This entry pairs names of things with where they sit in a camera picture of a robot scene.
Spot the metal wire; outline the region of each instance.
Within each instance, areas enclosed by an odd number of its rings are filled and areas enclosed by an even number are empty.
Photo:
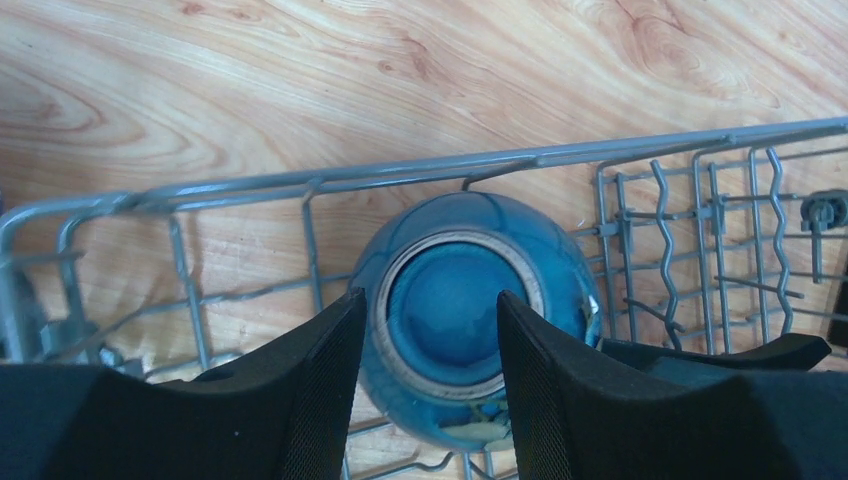
[[[800,153],[778,157],[776,148],[790,143],[814,139],[844,136],[848,117],[839,117],[809,122],[765,125],[705,132],[659,135],[600,142],[588,142],[543,148],[521,149],[506,152],[479,153],[422,159],[408,162],[392,162],[379,165],[363,165],[302,172],[263,175],[236,179],[191,182],[166,185],[146,192],[111,192],[64,199],[51,199],[19,207],[0,218],[0,332],[7,359],[11,362],[83,362],[98,363],[99,349],[110,335],[127,324],[142,318],[186,309],[195,336],[197,355],[187,361],[164,365],[144,373],[145,378],[169,373],[186,367],[205,370],[240,355],[238,351],[215,352],[208,342],[205,307],[219,302],[238,302],[264,295],[298,288],[310,288],[316,311],[323,308],[322,287],[330,282],[346,279],[349,273],[322,275],[319,269],[319,248],[316,241],[312,200],[318,195],[331,195],[390,186],[413,185],[423,182],[460,180],[457,187],[468,190],[478,182],[510,175],[519,171],[541,168],[565,167],[568,165],[599,162],[594,184],[596,187],[597,223],[572,235],[581,242],[594,239],[600,253],[588,259],[603,290],[606,306],[604,336],[620,338],[617,327],[620,318],[626,318],[631,341],[644,341],[644,325],[641,312],[662,322],[667,343],[673,348],[684,348],[684,342],[703,338],[704,348],[709,354],[730,353],[733,349],[732,332],[740,328],[758,325],[760,340],[768,341],[772,318],[782,314],[780,331],[786,333],[793,326],[795,314],[811,315],[824,319],[848,321],[844,315],[834,315],[824,310],[794,307],[790,298],[803,295],[788,289],[791,277],[807,278],[814,282],[824,280],[845,281],[843,275],[823,272],[822,244],[826,241],[842,241],[848,238],[844,231],[823,233],[818,227],[808,233],[787,233],[787,209],[792,202],[803,200],[797,192],[782,191],[782,162],[834,155],[848,152],[848,147],[810,148]],[[719,159],[728,152],[743,152],[744,158]],[[765,158],[757,156],[765,152]],[[664,168],[662,160],[668,156],[691,155],[691,165]],[[622,171],[629,164],[646,164],[646,168]],[[773,176],[767,193],[761,193],[757,168],[770,165]],[[748,192],[743,195],[722,193],[718,172],[723,170],[745,172]],[[672,192],[671,178],[689,179],[693,204],[682,211],[670,211],[669,197]],[[636,211],[630,208],[625,186],[629,182],[653,179],[658,188],[656,207],[653,211]],[[178,214],[212,208],[227,208],[269,201],[300,201],[301,218],[306,245],[309,277],[293,281],[281,281],[243,292],[218,292],[203,294],[186,258],[183,231]],[[766,231],[760,217],[760,208],[768,206],[774,212],[777,223],[773,231]],[[729,242],[725,238],[725,217],[728,212],[750,212],[749,238]],[[138,310],[112,322],[97,322],[103,326],[94,334],[83,334],[90,325],[85,302],[80,289],[77,263],[84,252],[74,249],[76,233],[86,223],[114,215],[144,215],[167,222],[174,268],[185,291],[185,298],[155,305],[142,306]],[[25,224],[34,220],[59,216],[65,218],[56,235],[56,248],[52,252],[35,255],[17,253],[14,240]],[[692,225],[696,233],[693,251],[676,251],[676,242],[671,225],[684,222]],[[663,238],[660,258],[638,260],[633,252],[633,240],[642,235],[644,229],[657,229]],[[713,246],[708,244],[712,239]],[[790,267],[784,251],[784,239],[800,239],[810,243],[812,271],[797,271]],[[777,258],[779,268],[766,267],[765,257],[768,242]],[[754,272],[748,277],[730,275],[727,272],[727,257],[731,252],[755,250]],[[699,285],[694,289],[679,290],[672,273],[675,263],[687,260],[698,261]],[[18,286],[14,272],[33,265],[53,263],[59,266],[59,276],[68,305],[68,317],[54,319],[69,322],[78,328],[79,338],[65,345],[58,353],[45,355],[40,339],[33,338],[28,319],[18,301]],[[634,272],[655,274],[662,281],[667,298],[657,302],[640,300],[638,282]],[[624,298],[616,298],[617,282],[623,283]],[[754,312],[742,319],[731,317],[728,294],[733,290],[749,289],[756,292]],[[718,294],[720,314],[713,312],[713,298]],[[780,308],[768,305],[768,296],[775,295]],[[676,319],[681,302],[699,299],[703,314],[703,326],[689,327]],[[715,332],[722,333],[721,345],[717,345]],[[352,426],[349,438],[371,435],[388,426],[386,419],[378,419]],[[388,465],[370,473],[351,471],[347,456],[343,464],[342,478],[382,479],[410,471],[437,472],[448,468],[458,459],[466,479],[517,478],[514,470],[496,473],[492,457],[483,454],[482,466],[468,454],[445,453],[442,461],[428,465],[415,457],[399,464]]]

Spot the glazed ceramic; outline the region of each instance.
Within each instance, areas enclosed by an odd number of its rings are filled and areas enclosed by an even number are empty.
[[[405,431],[451,450],[511,444],[495,310],[502,290],[598,342],[599,297],[580,249],[548,217],[501,195],[460,192],[406,210],[368,244],[350,285],[368,297],[368,395]]]

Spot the wooden floor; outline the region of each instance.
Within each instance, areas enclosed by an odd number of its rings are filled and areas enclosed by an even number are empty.
[[[848,112],[848,6],[828,0],[11,0],[0,3],[0,32],[0,188],[11,206],[183,180]],[[786,183],[800,193],[846,187],[846,167],[844,154],[791,162]],[[520,198],[575,229],[597,218],[593,171],[522,173],[481,188]],[[740,175],[722,181],[728,192],[745,189]],[[349,270],[388,218],[456,188],[448,182],[318,198],[322,271]],[[634,184],[637,207],[653,208],[651,188]],[[306,276],[298,212],[275,203],[186,218],[203,290]],[[797,229],[797,214],[790,220]],[[57,221],[28,227],[20,249],[51,248]],[[750,219],[729,225],[731,234],[746,232]],[[641,255],[661,253],[655,238],[636,239]],[[152,220],[84,227],[77,244],[88,251],[80,277],[91,317],[109,323],[144,303],[182,297],[167,242],[165,226]],[[809,270],[808,250],[790,247],[802,270]],[[844,245],[828,243],[825,257],[835,272]],[[681,282],[697,272],[676,268]],[[60,316],[55,274],[33,272],[42,299]],[[641,282],[649,297],[665,291],[658,279]],[[327,298],[343,288],[333,286]],[[833,295],[829,284],[805,280],[793,288],[807,293],[811,308],[827,308]],[[681,307],[681,318],[700,308]],[[731,313],[744,316],[744,308],[750,303]],[[311,313],[302,289],[214,305],[207,320],[216,349],[250,349]],[[184,359],[194,348],[186,318],[145,319],[116,341],[148,366]],[[796,323],[822,331],[815,318]],[[377,417],[359,393],[354,419]],[[443,454],[394,429],[349,444],[355,473],[416,452],[427,462]],[[499,458],[503,469],[511,461]],[[460,474],[457,463],[403,478]]]

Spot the rack tine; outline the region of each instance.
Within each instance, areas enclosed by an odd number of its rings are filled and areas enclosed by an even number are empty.
[[[495,462],[492,459],[492,452],[483,452],[483,466],[486,469],[486,475],[490,477],[495,475]]]
[[[725,195],[724,201],[726,202],[751,202],[755,200],[768,200],[770,201],[772,198],[777,198],[778,200],[798,200],[800,197],[796,193],[780,193],[776,194],[774,197],[771,194],[768,195]]]
[[[471,455],[467,453],[462,454],[462,478],[464,480],[473,480],[471,476],[473,475],[471,471]]]
[[[822,240],[845,240],[848,238],[848,233],[822,233],[821,235],[810,235],[809,233],[787,233],[783,238],[793,238],[801,240],[810,240],[819,237]]]
[[[619,243],[619,250],[621,251],[621,260],[624,263],[624,268],[622,269],[624,272],[624,290],[627,294],[627,298],[634,298],[636,294],[633,291],[634,269],[633,261],[631,259],[631,254],[633,252],[631,245],[633,237],[631,234],[633,233],[633,229],[631,224],[629,223],[629,215],[631,214],[631,212],[627,211],[627,200],[625,197],[624,182],[621,180],[621,173],[619,173],[616,178],[618,179],[618,181],[615,184],[615,188],[618,191],[618,209],[620,213],[620,215],[618,216],[618,221],[621,225],[621,227],[619,228],[619,237],[621,239]],[[629,303],[627,304],[627,318],[630,322],[630,341],[638,342],[639,324],[638,322],[636,322],[636,312],[633,311],[633,307]]]
[[[789,277],[804,277],[804,278],[813,278],[815,273],[813,272],[798,272],[792,270],[789,272]],[[839,282],[848,282],[848,275],[820,275],[824,280],[836,280]]]
[[[848,322],[848,315],[845,315],[843,313],[820,312],[817,310],[807,310],[806,308],[793,308],[792,311],[796,313],[802,313],[804,315],[811,315],[813,317],[821,317],[832,320],[839,320],[841,322]]]
[[[727,335],[727,333],[730,332],[731,330],[733,330],[735,328],[742,328],[742,327],[749,327],[750,328],[751,323],[747,322],[747,321],[746,322],[738,322],[738,321],[737,322],[727,322],[727,327],[721,326],[719,328],[724,330],[725,335]],[[680,339],[681,340],[690,340],[690,339],[693,339],[693,338],[697,338],[697,337],[700,337],[701,335],[706,335],[707,331],[708,330],[706,328],[699,328],[698,330],[693,330],[691,332],[687,331],[685,334],[680,335]],[[668,342],[663,342],[663,346],[668,348]]]
[[[740,285],[753,287],[753,288],[756,288],[756,289],[759,289],[759,290],[764,290],[766,292],[776,293],[778,295],[783,293],[784,295],[786,295],[788,297],[804,299],[803,293],[795,292],[795,291],[792,291],[792,290],[786,290],[785,287],[784,288],[780,288],[780,286],[772,287],[771,285],[768,285],[768,284],[765,284],[765,283],[752,282],[750,280],[745,280],[744,278],[729,277],[727,275],[716,275],[713,278],[715,278],[716,280],[719,280],[719,281],[723,280],[725,282],[738,283]]]
[[[604,225],[607,225],[607,207],[606,207],[606,194],[604,193],[604,174],[603,169],[598,168],[595,172],[595,201],[598,208],[598,222],[599,229],[603,228]],[[611,260],[610,260],[610,244],[609,244],[609,236],[601,235],[601,256],[603,257],[603,267],[604,267],[604,290],[607,296],[607,325],[609,326],[609,336],[612,338],[618,338],[618,329],[615,324],[615,312],[613,311],[613,305],[615,305],[615,294],[614,292],[614,283],[613,283],[613,273]]]
[[[771,207],[777,216],[777,228],[775,229],[772,245],[774,246],[774,253],[777,255],[777,261],[780,263],[780,277],[777,279],[777,301],[780,302],[785,315],[780,333],[781,335],[786,335],[792,330],[794,316],[792,305],[789,304],[789,299],[786,298],[790,293],[786,290],[786,286],[789,284],[789,257],[783,251],[783,235],[786,234],[786,212],[783,211],[783,206],[778,200],[780,185],[783,182],[783,165],[780,164],[780,158],[777,156],[777,151],[774,148],[766,149],[766,156],[774,171],[769,195],[771,196]]]
[[[318,188],[324,183],[322,178],[314,178],[309,181],[309,188],[303,196],[301,203],[301,218],[303,219],[303,234],[306,240],[306,251],[309,258],[309,277],[312,282],[312,303],[315,312],[324,310],[324,296],[321,291],[323,279],[318,270],[318,243],[315,240],[315,224],[312,221],[311,201]]]
[[[655,213],[646,213],[646,212],[628,212],[627,214],[630,218],[649,218],[651,220],[657,219],[657,215]],[[664,213],[662,214],[661,220],[680,220],[685,215],[681,215],[679,213]]]
[[[666,306],[664,320],[665,330],[671,339],[671,343],[674,345],[674,349],[682,350],[683,346],[673,325],[674,314],[677,313],[678,296],[674,279],[671,278],[671,257],[674,255],[674,236],[671,234],[671,229],[665,220],[665,210],[668,207],[668,180],[665,178],[659,161],[651,161],[651,171],[654,172],[654,177],[657,179],[657,184],[660,187],[660,195],[657,199],[656,219],[657,227],[659,227],[663,240],[665,240],[665,250],[663,251],[660,262],[660,277],[662,277],[665,288],[668,290],[668,306]]]
[[[477,476],[480,478],[480,480],[513,480],[513,479],[518,478],[518,472],[506,473],[506,474],[501,474],[501,475],[496,476],[488,468],[491,465],[491,462],[487,463],[486,465],[487,465],[487,469],[486,469],[486,471],[483,471],[483,469],[478,467],[477,464],[475,464],[474,462],[469,462],[469,466],[471,467],[471,470],[474,473],[477,474]]]
[[[453,453],[453,452],[448,452],[445,455],[445,458],[443,458],[441,462],[437,463],[436,465],[427,465],[427,464],[424,464],[424,463],[421,463],[421,462],[414,461],[418,457],[418,454],[416,453],[415,455],[412,456],[412,458],[411,458],[412,461],[409,461],[407,463],[397,465],[395,467],[383,470],[382,472],[377,472],[373,475],[368,475],[368,476],[362,477],[359,480],[380,480],[382,478],[394,477],[395,475],[400,475],[401,473],[411,472],[413,470],[421,470],[423,472],[429,472],[429,473],[441,472],[442,470],[444,470],[445,468],[448,467],[448,465],[450,464],[451,460],[453,460],[453,457],[455,455],[456,454]]]
[[[781,308],[769,308],[768,309],[769,314],[780,313],[782,311],[783,311],[783,309],[781,309]],[[746,322],[756,322],[760,319],[760,316],[761,316],[761,314],[759,312],[754,312],[754,313],[746,316],[745,321]]]
[[[641,308],[642,310],[650,313],[654,317],[657,317],[660,321],[662,321],[666,325],[666,327],[668,327],[670,325],[671,328],[673,328],[677,332],[683,333],[683,332],[686,331],[686,328],[684,328],[683,325],[675,322],[674,320],[669,320],[668,317],[665,316],[665,314],[663,314],[662,312],[660,312],[656,308],[654,308],[654,307],[652,307],[652,306],[650,306],[650,305],[648,305],[644,302],[640,302],[639,300],[636,300],[636,299],[633,299],[633,298],[625,298],[624,303],[626,303],[628,305],[633,305],[634,307]]]
[[[813,283],[822,283],[822,272],[824,272],[824,259],[822,258],[822,234],[818,222],[812,225],[810,232],[812,256],[813,256]]]
[[[197,346],[200,368],[209,370],[211,365],[209,356],[209,345],[206,343],[206,325],[203,320],[203,312],[200,308],[200,299],[197,293],[197,284],[191,278],[188,271],[188,262],[185,256],[185,243],[183,242],[183,231],[177,217],[168,217],[168,234],[171,237],[171,246],[174,250],[174,264],[177,268],[177,276],[183,282],[183,288],[188,297],[188,308],[191,314],[191,325],[194,329],[194,342]]]
[[[11,264],[0,265],[0,332],[4,335],[0,345],[5,348],[6,361],[22,363],[43,353],[38,335],[28,332],[24,323],[23,306],[15,284],[15,271]]]
[[[57,253],[67,252],[73,248],[74,235],[77,230],[89,220],[96,218],[94,214],[79,213],[68,217],[59,229],[56,236]],[[82,289],[79,283],[76,259],[66,259],[59,262],[59,276],[62,278],[62,286],[65,291],[65,301],[68,302],[68,319],[74,322],[77,332],[82,332],[87,321],[85,307],[82,300]],[[83,358],[87,363],[98,364],[100,358],[97,348],[94,346],[86,348]]]
[[[360,435],[383,430],[390,426],[392,426],[392,422],[386,417],[367,422],[365,425],[352,425],[350,430],[347,431],[347,438],[356,438]]]
[[[0,257],[0,268],[11,265],[16,268],[25,268],[49,262],[76,261],[85,256],[82,250],[66,250],[57,253],[43,253],[37,255],[3,255]]]
[[[752,147],[748,150],[748,184],[751,189],[752,196],[759,196],[759,182],[757,181],[757,159],[756,159],[757,149],[756,147]],[[754,226],[754,238],[756,242],[754,243],[754,257],[757,263],[757,282],[759,285],[765,285],[765,279],[763,278],[763,271],[765,270],[765,263],[763,260],[763,240],[762,240],[762,224],[760,222],[760,201],[754,200],[753,208],[751,210],[751,216],[753,218],[753,226]],[[757,292],[759,302],[760,302],[760,330],[761,336],[763,339],[763,344],[766,344],[770,340],[770,332],[769,332],[769,312],[768,306],[766,303],[766,290],[760,289]]]
[[[719,276],[724,276],[724,252],[725,252],[725,244],[723,233],[725,228],[725,212],[726,209],[724,207],[724,200],[719,195],[718,192],[718,172],[716,171],[716,164],[710,163],[709,167],[707,167],[710,176],[710,196],[712,197],[711,204],[713,208],[715,208],[716,218],[713,218],[713,241],[715,242],[715,252],[716,252],[716,271]],[[696,189],[700,188],[700,185],[696,183]],[[699,237],[699,248],[701,252],[704,251],[705,239],[703,228],[699,225],[698,227],[698,237]],[[703,309],[704,309],[704,323],[705,325],[709,325],[712,322],[712,295],[711,288],[708,284],[707,275],[707,256],[704,253],[701,253],[701,259],[699,261],[701,266],[701,283],[702,288],[704,289],[704,294],[702,297]],[[721,309],[721,329],[723,332],[722,339],[724,341],[724,353],[733,353],[733,344],[731,343],[731,333],[730,333],[730,307],[728,305],[727,299],[727,286],[724,284],[724,281],[718,281],[718,296],[719,296],[719,304]],[[707,336],[707,343],[712,343],[712,330],[709,331],[709,335]],[[713,351],[708,352],[710,355],[715,355],[715,347],[713,347]]]
[[[342,455],[342,477],[341,480],[350,480],[350,464],[347,461],[347,453]]]

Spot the black mesh fabric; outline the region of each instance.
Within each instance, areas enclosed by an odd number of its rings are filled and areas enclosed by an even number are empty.
[[[568,420],[563,412],[550,359],[520,331],[516,322],[499,322],[498,334],[515,455],[522,479],[571,480],[573,451]]]
[[[509,293],[498,329],[522,479],[848,478],[848,374],[740,371],[683,386],[607,357]]]
[[[365,295],[191,382],[0,367],[0,477],[338,479]]]
[[[848,264],[845,265],[845,275],[848,276]],[[839,285],[839,295],[833,306],[833,313],[848,316],[848,282]],[[833,319],[827,330],[827,340],[833,345],[848,348],[848,321]]]
[[[335,479],[340,475],[353,392],[359,371],[363,325],[346,322],[329,332],[321,347],[301,366],[300,393],[287,431],[283,478]]]

